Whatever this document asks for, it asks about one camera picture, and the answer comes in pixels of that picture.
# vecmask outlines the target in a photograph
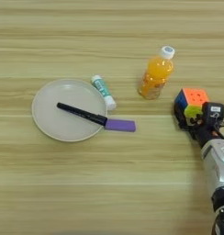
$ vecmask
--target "bottle cap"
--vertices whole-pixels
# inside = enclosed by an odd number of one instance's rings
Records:
[[[161,48],[160,55],[167,60],[171,60],[174,56],[175,50],[170,46],[164,46]]]
[[[104,99],[106,101],[106,106],[109,111],[114,110],[116,108],[116,102],[111,95],[104,97]]]

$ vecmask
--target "orange juice bottle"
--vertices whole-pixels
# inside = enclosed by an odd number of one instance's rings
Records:
[[[167,82],[168,76],[174,70],[172,58],[174,49],[169,46],[162,47],[160,55],[149,61],[148,69],[141,79],[138,92],[146,99],[159,97],[162,88]]]

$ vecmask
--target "wood grain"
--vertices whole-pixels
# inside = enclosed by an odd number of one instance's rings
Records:
[[[175,72],[156,101],[136,82],[162,45]],[[105,78],[134,134],[62,143],[31,102],[47,82]],[[0,0],[0,234],[210,234],[200,151],[172,117],[182,87],[224,103],[224,0]]]

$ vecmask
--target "rubik's cube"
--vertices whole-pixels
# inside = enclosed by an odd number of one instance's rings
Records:
[[[205,90],[183,88],[174,102],[178,103],[186,118],[195,118],[202,114],[202,106],[208,101]]]

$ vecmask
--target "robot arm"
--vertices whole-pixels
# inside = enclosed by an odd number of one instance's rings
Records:
[[[202,148],[209,196],[216,213],[212,235],[224,235],[224,136],[219,132],[224,127],[224,106],[206,102],[202,115],[187,120],[182,108],[175,103],[174,113],[179,127],[188,131]]]

